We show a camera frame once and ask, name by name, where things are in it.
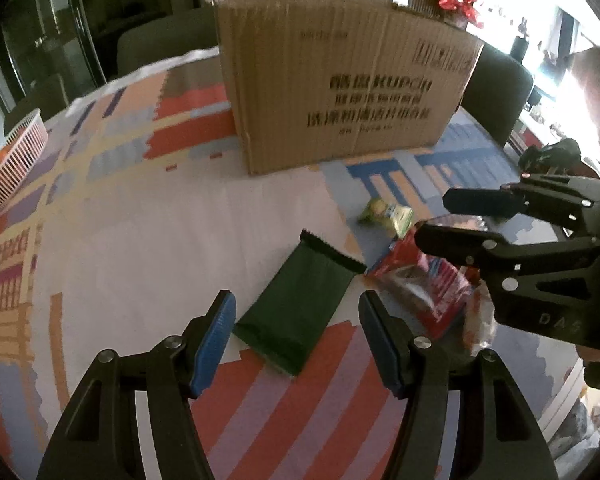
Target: cardboard box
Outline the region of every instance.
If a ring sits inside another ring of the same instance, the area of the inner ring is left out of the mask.
[[[216,0],[251,174],[432,146],[482,42],[384,0]]]

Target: pink plastic basket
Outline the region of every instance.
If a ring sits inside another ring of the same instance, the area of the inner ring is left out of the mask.
[[[48,133],[36,108],[6,136],[11,145],[0,162],[0,211],[23,183],[46,145]]]

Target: barcode on box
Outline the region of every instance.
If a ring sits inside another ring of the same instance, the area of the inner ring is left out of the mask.
[[[473,58],[473,52],[461,52],[448,44],[419,40],[413,54],[413,63],[445,72],[463,73],[471,69]]]

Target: food package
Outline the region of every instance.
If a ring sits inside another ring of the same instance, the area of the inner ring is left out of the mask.
[[[411,221],[413,221],[413,209],[400,204],[389,204],[381,198],[375,197],[366,204],[358,221],[363,224],[379,224],[392,236],[404,238],[411,227]]]
[[[444,258],[423,253],[416,246],[412,228],[368,275],[378,280],[413,312],[432,339],[451,325],[470,297],[473,287],[464,273]]]
[[[235,324],[234,334],[277,368],[297,376],[349,283],[365,270],[364,264],[303,230],[300,243]]]
[[[478,355],[480,350],[490,347],[493,343],[496,335],[496,320],[493,314],[493,301],[487,284],[479,280],[464,309],[462,343],[472,356]]]

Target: table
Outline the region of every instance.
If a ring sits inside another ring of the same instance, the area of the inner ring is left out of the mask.
[[[47,127],[45,151],[0,214],[0,452],[25,480],[101,349],[150,349],[221,288],[240,316],[303,228],[372,264],[389,239],[356,222],[371,196],[426,218],[445,213],[450,186],[518,178],[463,110],[432,149],[249,177],[217,49],[145,67]],[[522,216],[502,231],[518,242],[553,236]],[[382,387],[359,327],[357,300],[370,286],[352,282],[296,380],[232,336],[214,384],[192,403],[216,479],[380,478],[404,402]],[[501,326],[494,348],[534,413],[552,418],[548,407],[564,403],[565,380],[579,373],[573,347]],[[453,403],[457,413],[458,396]],[[147,478],[159,478],[146,401],[138,411]],[[452,419],[439,478],[449,475]]]
[[[526,110],[520,112],[520,121],[536,138],[538,147],[548,146],[549,144],[555,144],[560,141],[560,137],[552,132],[547,124],[540,124]]]

